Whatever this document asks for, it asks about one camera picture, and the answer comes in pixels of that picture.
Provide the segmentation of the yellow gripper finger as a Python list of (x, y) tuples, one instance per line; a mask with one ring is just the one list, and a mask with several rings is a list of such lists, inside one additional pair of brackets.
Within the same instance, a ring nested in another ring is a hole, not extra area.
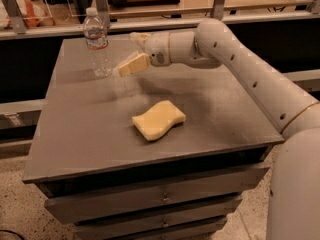
[(132, 32), (130, 34), (131, 41), (138, 45), (140, 48), (145, 47), (145, 43), (148, 41), (150, 37), (151, 35), (148, 33)]
[(150, 57), (146, 53), (141, 53), (135, 56), (134, 58), (122, 63), (119, 68), (119, 75), (121, 77), (135, 74), (137, 72), (146, 70), (150, 62)]

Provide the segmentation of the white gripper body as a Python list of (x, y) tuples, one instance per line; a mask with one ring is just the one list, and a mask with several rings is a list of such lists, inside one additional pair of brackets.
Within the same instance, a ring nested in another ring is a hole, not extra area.
[(151, 64), (156, 67), (171, 64), (168, 32), (153, 33), (145, 42), (145, 52), (150, 56)]

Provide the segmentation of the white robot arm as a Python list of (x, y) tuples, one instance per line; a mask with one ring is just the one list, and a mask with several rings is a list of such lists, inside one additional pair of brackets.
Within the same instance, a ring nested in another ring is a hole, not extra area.
[(147, 65), (225, 65), (285, 139), (275, 161), (266, 240), (320, 240), (320, 103), (244, 46), (221, 21), (193, 31), (132, 32)]

